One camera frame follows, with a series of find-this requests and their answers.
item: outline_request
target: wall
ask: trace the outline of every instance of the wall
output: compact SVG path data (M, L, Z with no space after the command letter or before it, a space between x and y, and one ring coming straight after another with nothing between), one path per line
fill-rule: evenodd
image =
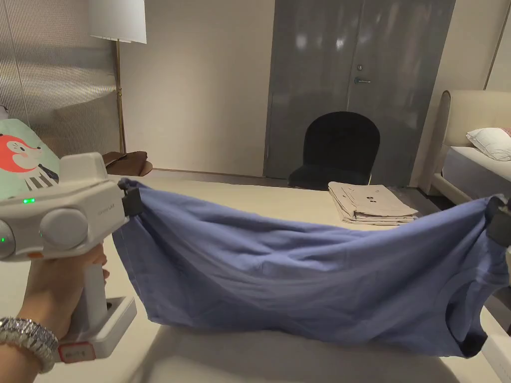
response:
M410 180L421 181L440 97L446 89L484 89L501 34L509 0L457 0L444 54Z
M502 31L497 56L488 80L487 90L511 92L511 21L507 19Z
M128 151L157 168L261 176L274 0L146 0L122 44Z
M84 0L0 0L0 104L59 156L119 148L112 42Z

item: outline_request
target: mattress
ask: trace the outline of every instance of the mattress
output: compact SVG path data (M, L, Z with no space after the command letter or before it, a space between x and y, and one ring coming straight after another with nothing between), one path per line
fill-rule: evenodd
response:
M473 199L511 196L511 161L493 160L473 147L451 147L442 176Z

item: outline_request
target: silver bracelet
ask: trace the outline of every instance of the silver bracelet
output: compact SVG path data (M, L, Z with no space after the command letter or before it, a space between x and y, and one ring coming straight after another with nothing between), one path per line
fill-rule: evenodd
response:
M55 365L53 355L59 341L50 330L30 319L6 317L0 319L0 344L29 350L41 362L41 374L44 374Z

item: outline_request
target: floor lamp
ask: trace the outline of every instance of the floor lamp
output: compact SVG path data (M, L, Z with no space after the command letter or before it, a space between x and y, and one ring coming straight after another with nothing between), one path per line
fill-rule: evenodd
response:
M89 0L89 34L116 43L119 147L126 152L121 87L121 42L147 44L144 0Z

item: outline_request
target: bed headboard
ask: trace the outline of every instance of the bed headboard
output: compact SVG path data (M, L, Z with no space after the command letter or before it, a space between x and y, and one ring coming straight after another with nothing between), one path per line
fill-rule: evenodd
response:
M511 93L487 90L446 90L442 94L421 189L430 193L451 146L471 146L467 133L481 128L511 127Z
M436 129L445 130L444 145L469 146L466 134L481 128L511 126L511 93L485 90L445 91Z

